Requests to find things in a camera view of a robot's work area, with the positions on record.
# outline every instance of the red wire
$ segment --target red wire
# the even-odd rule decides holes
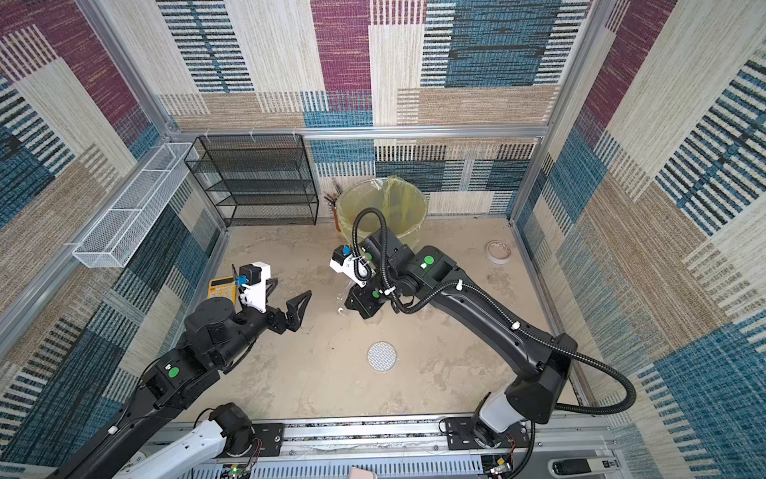
[[[510,436],[506,436],[506,439],[511,441],[513,444],[511,446],[511,451],[508,453],[508,459],[511,460],[511,464],[513,464],[513,452],[516,449],[516,440]]]
[[[260,438],[257,438],[258,442],[255,444],[255,451],[253,451],[252,454],[250,454],[250,459],[247,461],[246,468],[250,468],[254,466],[255,464],[258,464],[258,459],[260,459],[260,448],[263,445],[263,443],[260,441]],[[255,456],[255,462],[253,464],[250,464],[250,461],[253,460],[253,456]]]

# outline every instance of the yellow trash bin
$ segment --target yellow trash bin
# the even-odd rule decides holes
[[[345,190],[338,198],[336,212],[338,226],[351,244],[351,230],[356,215],[365,208],[374,207],[383,212],[388,227],[399,241],[414,249],[421,239],[421,226],[428,213],[428,201],[415,185],[398,176],[375,178]],[[359,223],[358,239],[361,243],[378,230],[378,217],[369,214]]]

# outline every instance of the black wire shelf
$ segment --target black wire shelf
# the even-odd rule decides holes
[[[186,161],[227,226],[315,225],[319,196],[300,135],[200,136]]]

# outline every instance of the patterned wall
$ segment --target patterned wall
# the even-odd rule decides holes
[[[0,312],[159,135],[74,0],[0,5]]]
[[[545,123],[590,3],[100,1],[173,120],[203,130]]]
[[[306,141],[322,195],[397,175],[428,198],[430,215],[505,215],[536,138]],[[319,217],[332,217],[324,201]]]
[[[764,18],[619,0],[518,221],[635,477],[766,477]]]
[[[63,463],[173,346],[219,234],[189,181],[125,269],[79,266],[3,358],[0,460]]]

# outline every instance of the concrete floor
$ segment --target concrete floor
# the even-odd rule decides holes
[[[508,264],[484,258],[491,239],[513,246]],[[203,408],[226,402],[264,419],[472,412],[488,391],[512,381],[513,372],[489,346],[433,307],[405,315],[385,305],[377,326],[355,311],[341,315],[348,278],[333,272],[329,259],[343,242],[331,224],[233,228],[219,277],[231,274],[232,263],[263,261],[280,279],[269,304],[285,310],[285,300],[308,289],[313,296],[297,333],[266,331],[250,355],[177,420],[194,421]],[[548,330],[506,221],[426,220],[425,244],[438,246],[510,310]],[[398,353],[388,372],[367,363],[367,349],[378,341]],[[561,401],[577,403],[571,385]]]

